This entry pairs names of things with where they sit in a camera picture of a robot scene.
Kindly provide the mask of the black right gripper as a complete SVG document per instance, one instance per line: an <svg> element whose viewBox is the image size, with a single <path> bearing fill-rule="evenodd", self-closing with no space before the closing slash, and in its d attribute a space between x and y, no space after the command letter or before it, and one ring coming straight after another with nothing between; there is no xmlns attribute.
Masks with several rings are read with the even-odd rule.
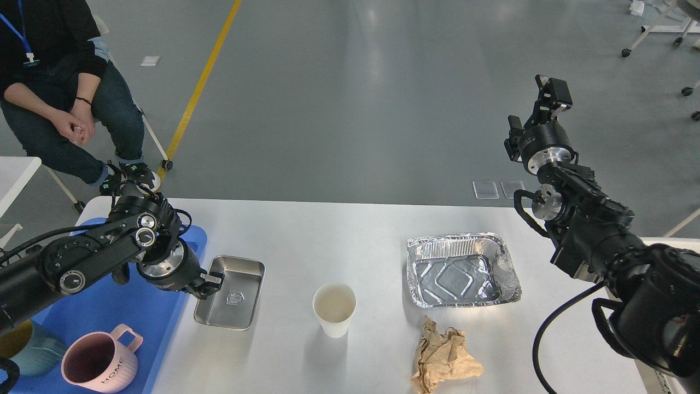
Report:
<svg viewBox="0 0 700 394"><path fill-rule="evenodd" d="M573 106L568 83L560 78L535 75L538 98L533 105L533 113L522 126L517 115L508 115L509 136L504 147L513 162L522 163L531 175L537 175L540 168L555 162L570 163L575 150L570 145L567 132L557 121L560 113Z"/></svg>

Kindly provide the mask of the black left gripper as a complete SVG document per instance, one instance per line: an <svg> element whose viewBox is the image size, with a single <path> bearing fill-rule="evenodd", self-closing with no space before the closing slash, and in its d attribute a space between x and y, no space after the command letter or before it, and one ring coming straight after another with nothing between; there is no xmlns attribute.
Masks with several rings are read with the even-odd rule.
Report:
<svg viewBox="0 0 700 394"><path fill-rule="evenodd" d="M196 253L183 239L177 240L161 262L154 265L139 262L137 271L161 290L188 292L199 300L217 293L225 279L221 272L206 273L200 267Z"/></svg>

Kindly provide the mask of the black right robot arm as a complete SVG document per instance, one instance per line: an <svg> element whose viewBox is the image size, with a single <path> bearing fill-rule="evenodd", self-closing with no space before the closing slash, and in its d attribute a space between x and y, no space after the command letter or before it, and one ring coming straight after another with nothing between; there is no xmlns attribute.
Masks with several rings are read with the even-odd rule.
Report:
<svg viewBox="0 0 700 394"><path fill-rule="evenodd" d="M551 262L592 288L558 307L533 342L533 367L549 393L539 364L539 346L553 319L598 289L612 299L592 301L598 331L620 356L636 359L698 392L698 252L667 244L646 245L630 232L633 211L610 199L592 168L558 122L573 105L565 80L535 77L539 93L526 123L510 115L504 147L540 183L537 192L514 191L514 207L533 230L552 240Z"/></svg>

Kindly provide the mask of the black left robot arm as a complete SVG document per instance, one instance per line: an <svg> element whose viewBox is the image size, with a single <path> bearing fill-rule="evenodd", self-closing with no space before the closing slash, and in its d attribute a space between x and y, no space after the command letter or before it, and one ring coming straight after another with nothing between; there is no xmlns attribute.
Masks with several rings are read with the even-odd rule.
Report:
<svg viewBox="0 0 700 394"><path fill-rule="evenodd" d="M224 275L200 267L202 229L127 182L107 214L2 255L2 392L150 393L182 298Z"/></svg>

